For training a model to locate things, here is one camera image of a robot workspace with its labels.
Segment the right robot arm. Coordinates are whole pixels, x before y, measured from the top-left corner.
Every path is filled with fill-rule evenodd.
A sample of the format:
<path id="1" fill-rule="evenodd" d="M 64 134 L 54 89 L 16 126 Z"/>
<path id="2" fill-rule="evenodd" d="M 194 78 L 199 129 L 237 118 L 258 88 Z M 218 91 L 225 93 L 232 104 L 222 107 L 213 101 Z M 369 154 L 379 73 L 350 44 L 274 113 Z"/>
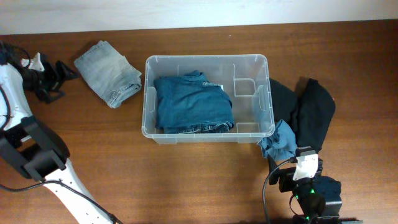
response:
<path id="1" fill-rule="evenodd" d="M 341 199 L 341 182 L 322 175 L 323 161 L 317 159 L 317 171 L 313 177 L 304 177 L 294 179 L 294 173 L 298 167 L 289 167 L 284 169 L 282 166 L 288 163 L 298 164 L 295 157 L 276 164 L 270 156 L 269 175 L 266 177 L 263 185 L 262 198 L 266 198 L 265 188 L 268 185 L 279 184 L 279 191 L 290 193 L 290 201 L 296 199 L 302 213 L 294 213 L 293 223 L 331 223 L 331 224 L 350 224 L 363 223 L 357 218 L 341 218 L 340 209 L 343 205 Z"/>

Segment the black garment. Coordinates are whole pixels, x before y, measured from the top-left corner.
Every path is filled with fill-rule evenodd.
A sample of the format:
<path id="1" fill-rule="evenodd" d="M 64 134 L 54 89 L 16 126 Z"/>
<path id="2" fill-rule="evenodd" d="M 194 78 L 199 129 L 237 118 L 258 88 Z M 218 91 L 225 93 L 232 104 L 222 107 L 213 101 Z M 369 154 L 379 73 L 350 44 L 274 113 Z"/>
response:
<path id="1" fill-rule="evenodd" d="M 270 79 L 274 119 L 284 120 L 291 127 L 297 125 L 298 96 L 280 82 Z"/>
<path id="2" fill-rule="evenodd" d="M 330 93 L 318 80 L 310 78 L 298 101 L 297 145 L 310 146 L 319 153 L 335 110 L 335 101 Z"/>

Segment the light blue jeans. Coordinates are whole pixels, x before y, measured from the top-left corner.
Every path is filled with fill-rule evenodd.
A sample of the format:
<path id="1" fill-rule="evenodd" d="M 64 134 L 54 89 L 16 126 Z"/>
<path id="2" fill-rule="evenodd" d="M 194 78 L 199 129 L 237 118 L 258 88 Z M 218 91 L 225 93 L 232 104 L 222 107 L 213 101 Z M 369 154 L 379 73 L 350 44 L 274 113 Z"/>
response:
<path id="1" fill-rule="evenodd" d="M 142 87 L 141 72 L 134 68 L 107 41 L 99 41 L 74 61 L 88 86 L 110 107 L 122 102 Z"/>

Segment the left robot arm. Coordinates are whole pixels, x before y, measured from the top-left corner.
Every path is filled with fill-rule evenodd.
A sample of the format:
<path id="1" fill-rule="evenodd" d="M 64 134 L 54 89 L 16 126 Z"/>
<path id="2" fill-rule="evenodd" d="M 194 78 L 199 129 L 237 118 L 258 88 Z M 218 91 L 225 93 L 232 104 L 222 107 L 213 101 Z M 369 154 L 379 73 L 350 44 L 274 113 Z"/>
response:
<path id="1" fill-rule="evenodd" d="M 32 91 L 52 103 L 64 96 L 60 87 L 78 74 L 63 62 L 54 65 L 45 55 L 30 57 L 21 47 L 1 42 L 1 158 L 35 184 L 44 186 L 68 209 L 78 223 L 119 223 L 98 204 L 78 178 L 62 138 L 35 118 L 25 97 Z"/>

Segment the dark blue jeans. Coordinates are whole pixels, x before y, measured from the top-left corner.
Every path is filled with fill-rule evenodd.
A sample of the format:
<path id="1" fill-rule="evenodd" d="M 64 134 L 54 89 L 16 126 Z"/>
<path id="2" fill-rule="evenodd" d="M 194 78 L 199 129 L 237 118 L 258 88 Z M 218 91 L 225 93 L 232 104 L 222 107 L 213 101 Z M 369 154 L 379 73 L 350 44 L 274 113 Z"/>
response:
<path id="1" fill-rule="evenodd" d="M 234 128 L 233 103 L 221 85 L 194 70 L 154 80 L 155 127 L 165 134 L 228 133 Z"/>

